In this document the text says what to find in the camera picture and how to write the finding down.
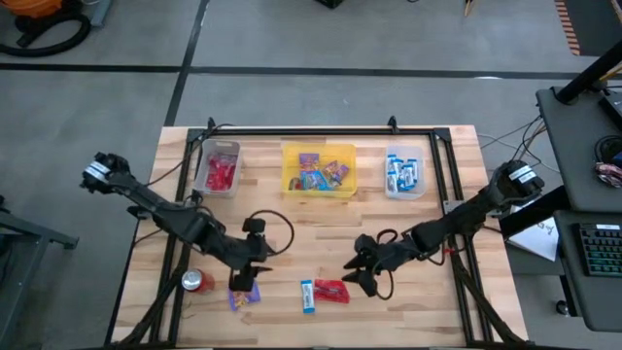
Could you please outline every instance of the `vacuum cleaner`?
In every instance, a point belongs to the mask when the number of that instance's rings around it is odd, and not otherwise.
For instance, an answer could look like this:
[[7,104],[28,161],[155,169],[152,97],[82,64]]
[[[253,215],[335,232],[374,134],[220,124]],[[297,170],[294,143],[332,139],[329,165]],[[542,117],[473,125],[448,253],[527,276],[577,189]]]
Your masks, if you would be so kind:
[[[80,0],[0,0],[0,4],[16,14],[15,26],[22,35],[17,48],[0,44],[0,53],[18,57],[44,57],[64,53],[83,42],[90,32],[90,20],[82,14]],[[28,47],[50,28],[75,20],[80,29],[69,39],[44,48]]]

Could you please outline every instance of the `red candy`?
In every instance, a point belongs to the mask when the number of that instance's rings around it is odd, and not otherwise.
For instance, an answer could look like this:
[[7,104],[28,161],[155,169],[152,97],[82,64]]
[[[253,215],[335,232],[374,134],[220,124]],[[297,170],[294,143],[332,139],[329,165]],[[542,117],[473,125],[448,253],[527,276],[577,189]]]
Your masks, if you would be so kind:
[[326,300],[333,302],[350,302],[350,294],[343,281],[315,280],[313,288],[313,298],[315,300]]
[[213,154],[209,157],[206,186],[211,191],[227,191],[233,184],[236,156]]

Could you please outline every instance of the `black hose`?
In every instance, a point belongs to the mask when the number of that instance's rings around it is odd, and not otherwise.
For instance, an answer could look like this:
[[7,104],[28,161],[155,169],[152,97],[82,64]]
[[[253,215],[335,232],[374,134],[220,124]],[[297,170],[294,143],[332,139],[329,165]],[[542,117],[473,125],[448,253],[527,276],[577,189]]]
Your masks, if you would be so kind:
[[52,15],[50,17],[42,19],[38,23],[36,29],[26,33],[25,35],[32,36],[32,40],[34,40],[53,26],[69,20],[78,21],[81,24],[80,29],[76,34],[74,34],[74,36],[65,40],[62,43],[39,49],[19,49],[0,44],[0,53],[5,53],[17,57],[45,57],[57,53],[64,53],[68,50],[71,50],[80,45],[80,43],[86,39],[88,33],[90,32],[90,19],[88,19],[88,17],[86,17],[85,15],[79,13]]

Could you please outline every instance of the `black metal frame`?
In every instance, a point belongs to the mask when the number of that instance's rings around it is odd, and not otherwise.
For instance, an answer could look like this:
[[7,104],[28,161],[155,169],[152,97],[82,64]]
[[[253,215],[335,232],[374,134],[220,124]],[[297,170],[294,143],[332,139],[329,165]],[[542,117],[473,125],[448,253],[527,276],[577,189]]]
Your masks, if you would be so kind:
[[[394,117],[389,119],[388,127],[342,127],[342,128],[324,128],[324,127],[269,127],[269,128],[224,128],[224,129],[214,129],[215,123],[210,119],[210,123],[208,124],[208,128],[213,129],[213,136],[265,136],[265,135],[412,135],[412,136],[427,136],[430,139],[430,145],[432,150],[432,161],[434,164],[434,174],[436,178],[436,183],[438,185],[439,190],[439,201],[440,206],[443,208],[443,215],[446,214],[444,212],[443,202],[449,200],[448,191],[445,185],[445,178],[443,174],[443,166],[440,158],[440,150],[438,147],[439,141],[445,147],[447,153],[447,160],[449,165],[449,172],[451,175],[452,185],[454,187],[455,199],[463,200],[464,194],[462,190],[462,185],[460,181],[460,175],[458,171],[458,164],[456,163],[456,157],[454,154],[452,139],[449,128],[446,127],[434,127],[434,128],[399,128],[397,127],[397,122]],[[200,132],[204,131],[204,129],[191,128],[188,131],[186,146],[184,149],[183,158],[186,159],[184,161],[180,177],[177,186],[177,192],[175,196],[175,200],[182,201],[185,196],[185,188],[187,185],[189,170],[190,170],[190,162],[191,159],[189,157],[189,153],[194,147],[194,142],[196,142],[196,135]],[[168,299],[168,295],[163,295],[162,293],[166,293],[167,286],[170,286],[171,283],[176,283],[174,280],[176,274],[174,273],[171,277],[171,267],[173,265],[175,246],[177,240],[174,236],[169,236],[166,242],[166,249],[164,253],[164,258],[162,262],[162,269],[160,273],[160,280],[158,286],[158,298],[155,302],[162,302],[162,300],[166,301]],[[475,256],[475,251],[472,245],[469,245],[466,249],[466,258],[468,260],[469,272],[472,278],[475,281],[475,284],[482,291],[482,281],[479,274],[479,268],[477,266],[477,258]],[[129,260],[131,259],[131,252],[128,257],[128,263],[126,268],[129,267]],[[463,330],[465,334],[465,342],[466,344],[473,343],[475,340],[475,335],[473,334],[472,323],[470,321],[470,312],[468,310],[467,303],[467,293],[465,291],[465,285],[463,282],[456,276],[456,268],[458,260],[460,259],[457,255],[451,256],[452,261],[452,269],[455,277],[456,284],[456,293],[458,298],[459,309],[461,313],[461,319],[463,324]],[[181,256],[177,262],[176,271],[182,269],[186,270],[188,268],[190,261],[190,248],[188,246],[184,246],[182,248]],[[175,296],[173,301],[173,309],[171,312],[171,322],[169,327],[169,332],[166,340],[160,340],[160,330],[161,330],[161,321],[162,321],[162,309],[160,308],[156,315],[150,320],[151,325],[151,333],[149,335],[148,343],[127,343],[127,344],[111,344],[112,332],[114,330],[114,325],[116,323],[118,310],[121,303],[121,295],[124,288],[124,279],[122,281],[119,295],[117,299],[117,305],[115,307],[115,311],[113,313],[113,318],[111,319],[110,327],[108,329],[108,335],[106,337],[106,342],[104,344],[104,348],[113,347],[113,348],[122,348],[122,349],[139,349],[145,348],[146,346],[152,346],[153,348],[164,348],[164,347],[174,347],[177,343],[177,337],[179,333],[179,326],[182,316],[182,305],[184,300],[184,289],[176,288]],[[486,316],[483,314],[482,310],[478,307],[478,315],[479,321],[482,327],[482,335],[484,342],[491,342],[493,340],[490,322],[487,320]]]
[[62,245],[64,249],[74,250],[78,246],[79,238],[66,235],[51,228],[42,227],[25,221],[11,214],[2,207],[4,198],[0,196],[0,228],[13,232],[6,238],[9,240],[9,250],[16,250],[11,259],[11,253],[6,263],[10,265],[7,275],[3,276],[0,292],[6,294],[6,298],[0,297],[0,314],[6,317],[6,322],[0,322],[0,348],[9,347],[17,320],[26,303],[26,294],[32,280],[39,269],[41,260],[44,258],[48,246],[53,243]]

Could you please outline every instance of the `yellow plastic bin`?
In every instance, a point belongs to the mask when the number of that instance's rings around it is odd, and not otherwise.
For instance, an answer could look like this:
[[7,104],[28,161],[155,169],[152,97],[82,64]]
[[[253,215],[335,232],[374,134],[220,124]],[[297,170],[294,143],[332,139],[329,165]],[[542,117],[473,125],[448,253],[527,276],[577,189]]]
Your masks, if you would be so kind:
[[[300,178],[300,154],[318,154],[318,170],[323,170],[330,162],[337,160],[339,165],[345,164],[350,171],[341,181],[341,186],[331,191],[290,190],[290,181]],[[349,198],[357,191],[357,148],[354,145],[288,143],[283,148],[281,183],[283,192],[287,194]]]

